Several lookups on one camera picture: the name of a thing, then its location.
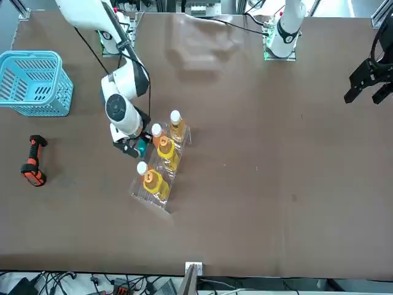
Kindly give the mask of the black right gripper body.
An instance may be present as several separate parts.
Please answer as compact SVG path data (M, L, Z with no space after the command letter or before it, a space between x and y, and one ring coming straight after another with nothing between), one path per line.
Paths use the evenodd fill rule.
M121 139L113 143L113 146L135 159L143 159L147 154L150 143L152 143L152 136L149 133L143 133L135 139Z

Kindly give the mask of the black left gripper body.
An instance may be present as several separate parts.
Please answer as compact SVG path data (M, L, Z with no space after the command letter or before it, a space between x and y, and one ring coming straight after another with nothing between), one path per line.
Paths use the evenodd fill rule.
M350 75L351 89L364 89L380 82L392 80L392 64L373 63L370 58L364 60Z

